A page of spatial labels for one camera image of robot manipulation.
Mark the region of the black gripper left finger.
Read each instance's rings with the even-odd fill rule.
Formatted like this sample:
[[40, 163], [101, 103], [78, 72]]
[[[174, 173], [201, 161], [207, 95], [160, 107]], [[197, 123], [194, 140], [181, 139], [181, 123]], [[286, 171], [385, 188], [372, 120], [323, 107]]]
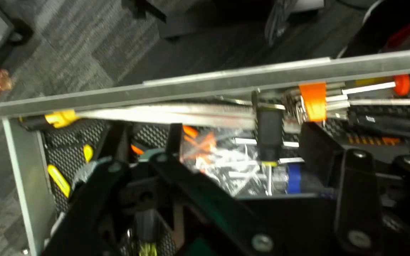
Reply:
[[123, 256], [124, 217], [121, 191], [134, 179], [130, 160], [130, 122], [113, 122], [93, 171], [41, 256]]

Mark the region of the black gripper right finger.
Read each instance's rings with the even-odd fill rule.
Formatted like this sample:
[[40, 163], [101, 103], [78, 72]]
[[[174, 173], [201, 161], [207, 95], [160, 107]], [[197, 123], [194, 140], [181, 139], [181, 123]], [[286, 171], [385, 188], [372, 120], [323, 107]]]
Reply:
[[180, 160], [182, 124], [172, 123], [167, 147], [150, 164], [199, 221], [185, 237], [181, 256], [282, 256], [282, 241], [245, 203], [228, 194], [207, 174], [192, 173]]

